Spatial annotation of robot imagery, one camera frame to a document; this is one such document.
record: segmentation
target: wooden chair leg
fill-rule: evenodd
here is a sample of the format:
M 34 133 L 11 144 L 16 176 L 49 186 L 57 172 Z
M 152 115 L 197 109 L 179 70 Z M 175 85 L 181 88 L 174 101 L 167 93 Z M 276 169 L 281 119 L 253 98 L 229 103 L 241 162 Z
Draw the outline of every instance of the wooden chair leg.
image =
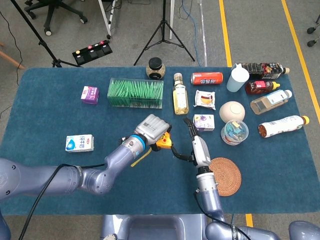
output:
M 14 60 L 13 58 L 9 57 L 7 54 L 5 54 L 4 52 L 0 51 L 0 57 L 3 57 L 5 60 L 7 60 L 8 62 L 12 63 L 13 65 L 15 65 L 16 67 L 19 66 L 19 62 L 17 62 L 16 60 Z M 23 65 L 19 66 L 20 69 L 25 69 L 25 67 Z

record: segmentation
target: plastic bottle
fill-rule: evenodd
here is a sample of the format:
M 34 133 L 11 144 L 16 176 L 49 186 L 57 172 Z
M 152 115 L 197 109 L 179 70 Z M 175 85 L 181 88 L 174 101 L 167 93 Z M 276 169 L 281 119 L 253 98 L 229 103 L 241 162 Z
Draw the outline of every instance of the plastic bottle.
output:
M 278 87 L 280 87 L 280 84 L 275 81 L 254 81 L 245 85 L 245 91 L 247 94 L 263 94 L 269 93 Z
M 250 78 L 263 80 L 277 79 L 282 74 L 288 74 L 290 69 L 279 63 L 241 63 L 241 66 L 249 72 Z
M 182 81 L 182 74 L 176 73 L 173 76 L 173 106 L 174 113 L 177 115 L 187 114 L 189 112 L 187 89 Z
M 307 116 L 288 116 L 277 121 L 264 122 L 259 125 L 261 137 L 268 138 L 276 134 L 298 130 L 310 122 Z
M 250 107 L 255 114 L 259 115 L 285 104 L 291 97 L 292 92 L 290 90 L 277 90 L 253 100 Z

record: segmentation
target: round rattan mat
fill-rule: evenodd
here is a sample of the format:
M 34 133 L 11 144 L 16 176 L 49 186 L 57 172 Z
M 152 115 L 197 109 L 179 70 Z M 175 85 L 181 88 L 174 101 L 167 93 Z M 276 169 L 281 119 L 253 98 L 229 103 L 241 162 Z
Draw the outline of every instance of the round rattan mat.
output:
M 218 183 L 220 196 L 231 196 L 238 191 L 241 185 L 241 173 L 233 161 L 224 157 L 217 157 L 211 161 L 209 168 L 214 173 L 215 180 Z

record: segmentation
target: tripod stand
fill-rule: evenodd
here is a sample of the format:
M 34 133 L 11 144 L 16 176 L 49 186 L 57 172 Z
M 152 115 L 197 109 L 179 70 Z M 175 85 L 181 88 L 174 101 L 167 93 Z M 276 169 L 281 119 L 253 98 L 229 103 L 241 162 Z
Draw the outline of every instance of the tripod stand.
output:
M 19 7 L 19 5 L 17 4 L 17 2 L 15 0 L 10 0 L 13 5 L 15 6 L 15 8 L 18 10 L 18 12 L 20 13 L 20 15 L 23 17 L 23 19 L 25 20 L 25 22 L 29 25 L 29 27 L 31 28 L 31 30 L 34 32 L 34 34 L 36 35 L 36 37 L 39 39 L 39 45 L 43 46 L 45 48 L 45 50 L 49 53 L 49 55 L 52 58 L 52 67 L 57 67 L 57 68 L 62 68 L 61 64 L 67 64 L 73 67 L 79 67 L 78 65 L 75 65 L 73 63 L 67 62 L 67 61 L 62 61 L 60 59 L 57 59 L 55 57 L 55 55 L 53 54 L 53 52 L 50 50 L 50 48 L 48 47 L 47 43 L 45 42 L 45 40 L 43 40 L 43 38 L 40 36 L 40 34 L 37 32 L 37 30 L 35 29 L 35 27 L 32 25 L 32 23 L 30 22 L 30 20 L 28 19 L 28 17 L 25 15 L 25 13 L 22 11 L 22 9 Z
M 176 37 L 176 39 L 179 41 L 180 44 L 174 43 L 172 41 L 168 41 L 165 39 L 165 28 L 166 25 L 169 27 L 169 29 L 172 31 L 173 35 Z M 151 40 L 154 38 L 154 36 L 156 35 L 157 31 L 161 28 L 161 40 L 150 45 L 149 43 L 151 42 Z M 191 59 L 195 62 L 194 57 L 191 55 L 191 53 L 188 51 L 188 49 L 186 48 L 186 46 L 184 45 L 184 43 L 180 40 L 180 38 L 178 37 L 178 35 L 175 33 L 175 31 L 172 29 L 172 27 L 168 24 L 168 21 L 166 20 L 166 0 L 163 0 L 163 7 L 162 7 L 162 20 L 160 21 L 160 24 L 158 25 L 158 27 L 156 28 L 156 30 L 154 31 L 154 33 L 152 34 L 151 38 L 149 39 L 149 41 L 146 43 L 145 47 L 143 48 L 142 52 L 140 53 L 140 55 L 138 56 L 138 58 L 135 60 L 134 62 L 134 66 L 137 64 L 137 62 L 139 61 L 140 57 L 142 56 L 142 54 L 148 50 L 149 48 L 161 44 L 161 43 L 166 43 L 166 44 L 174 44 L 177 45 L 180 48 L 183 48 L 186 50 L 186 52 L 189 54 L 189 56 L 191 57 Z

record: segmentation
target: red soda can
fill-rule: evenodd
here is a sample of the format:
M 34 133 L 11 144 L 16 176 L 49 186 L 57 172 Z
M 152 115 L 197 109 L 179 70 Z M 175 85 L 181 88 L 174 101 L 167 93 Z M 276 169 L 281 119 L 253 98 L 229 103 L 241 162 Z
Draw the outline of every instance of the red soda can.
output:
M 222 72 L 194 72 L 191 75 L 193 85 L 222 84 L 223 80 Z

